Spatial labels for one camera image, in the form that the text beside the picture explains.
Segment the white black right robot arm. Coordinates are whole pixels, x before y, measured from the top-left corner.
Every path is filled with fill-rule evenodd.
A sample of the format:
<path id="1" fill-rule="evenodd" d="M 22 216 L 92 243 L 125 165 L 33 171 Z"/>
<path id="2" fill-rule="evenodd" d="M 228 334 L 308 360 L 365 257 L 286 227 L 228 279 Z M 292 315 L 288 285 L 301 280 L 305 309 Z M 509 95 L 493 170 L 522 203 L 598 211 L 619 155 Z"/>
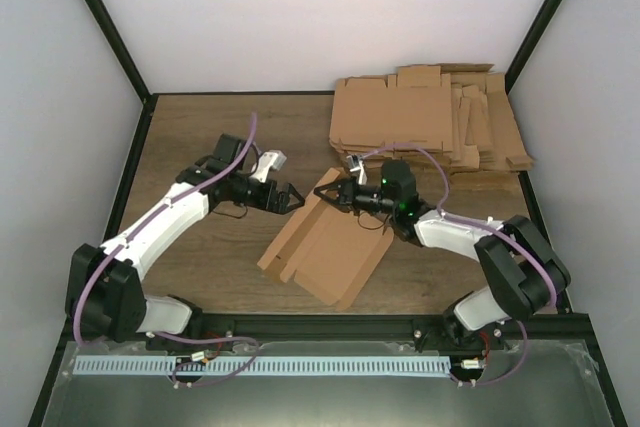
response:
<path id="1" fill-rule="evenodd" d="M 459 216 L 426 202 L 409 164 L 388 160 L 378 185 L 368 185 L 362 166 L 314 193 L 341 211 L 384 214 L 404 242 L 446 250 L 477 262 L 486 286 L 448 307 L 443 315 L 447 343 L 472 346 L 480 331 L 508 320 L 525 321 L 557 302 L 571 275 L 551 244 L 527 217 L 506 221 Z"/>

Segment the cardboard box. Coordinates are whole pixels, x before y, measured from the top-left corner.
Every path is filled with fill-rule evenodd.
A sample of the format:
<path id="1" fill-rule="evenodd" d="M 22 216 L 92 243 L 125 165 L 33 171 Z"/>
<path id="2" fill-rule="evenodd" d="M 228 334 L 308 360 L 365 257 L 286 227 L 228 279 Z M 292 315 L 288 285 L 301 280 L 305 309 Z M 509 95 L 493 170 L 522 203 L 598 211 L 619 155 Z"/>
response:
<path id="1" fill-rule="evenodd" d="M 314 193 L 257 262 L 271 280 L 294 281 L 337 311 L 351 307 L 394 240 L 369 214 L 344 213 Z"/>

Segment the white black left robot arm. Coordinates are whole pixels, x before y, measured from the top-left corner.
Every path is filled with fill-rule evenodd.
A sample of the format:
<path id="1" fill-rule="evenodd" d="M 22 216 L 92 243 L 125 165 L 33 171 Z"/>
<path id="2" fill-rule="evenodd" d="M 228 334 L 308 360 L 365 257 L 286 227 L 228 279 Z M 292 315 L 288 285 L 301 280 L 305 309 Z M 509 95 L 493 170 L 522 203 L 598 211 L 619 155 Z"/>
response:
<path id="1" fill-rule="evenodd" d="M 181 171 L 168 192 L 141 218 L 99 246 L 81 245 L 72 255 L 65 309 L 77 342 L 83 328 L 115 342 L 143 334 L 168 334 L 181 350 L 204 339 L 196 306 L 177 297 L 149 296 L 142 282 L 153 264 L 190 227 L 225 202 L 278 215 L 305 203 L 289 183 L 270 173 L 282 168 L 279 150 L 261 152 L 223 134 L 214 151 Z"/>

